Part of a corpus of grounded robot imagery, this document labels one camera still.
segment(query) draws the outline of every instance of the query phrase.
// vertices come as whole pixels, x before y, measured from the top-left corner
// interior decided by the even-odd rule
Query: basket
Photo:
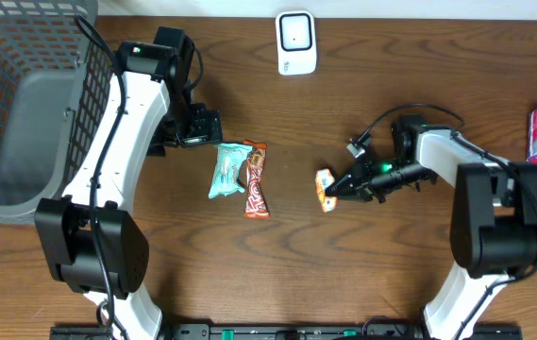
[[[96,1],[0,1],[0,222],[32,224],[83,162],[109,96],[108,58],[77,30]]]

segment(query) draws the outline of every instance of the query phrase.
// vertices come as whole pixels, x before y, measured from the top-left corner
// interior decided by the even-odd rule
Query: basket bottom
[[[19,84],[0,149],[0,205],[28,201],[52,178],[74,80],[73,71],[38,71]]]

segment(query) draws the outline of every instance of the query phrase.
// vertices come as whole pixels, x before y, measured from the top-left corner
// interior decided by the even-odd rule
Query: wood grain surface
[[[415,101],[457,111],[467,139],[523,160],[537,106],[537,22],[317,20],[317,70],[291,77],[277,72],[274,25],[98,21],[111,47],[152,42],[158,26],[185,28],[205,62],[196,99],[221,111],[225,140],[268,143],[261,185],[272,218],[262,221],[243,218],[243,194],[208,199],[213,148],[146,159],[135,219],[151,246],[150,294],[173,320],[416,318],[452,265],[452,188],[440,181],[419,194],[396,192],[386,204],[341,203],[325,214],[315,171],[345,170],[347,139],[381,112]],[[431,123],[453,123],[426,114]],[[375,132],[383,156],[392,154],[388,123]],[[525,339],[537,339],[537,275],[505,289],[481,320],[516,322]],[[50,278],[35,229],[0,225],[0,338],[44,339],[55,324],[93,321],[93,305]]]

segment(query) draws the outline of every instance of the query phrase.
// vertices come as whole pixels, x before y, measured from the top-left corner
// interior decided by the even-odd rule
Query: blue snack packet
[[[235,192],[244,193],[245,188],[239,184],[239,169],[247,154],[253,149],[252,145],[226,144],[218,145],[218,162],[213,171],[210,198],[218,195],[228,196]]]

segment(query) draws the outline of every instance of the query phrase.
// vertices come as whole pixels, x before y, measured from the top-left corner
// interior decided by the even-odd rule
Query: white wall
[[[101,15],[537,20],[537,0],[99,0]]]

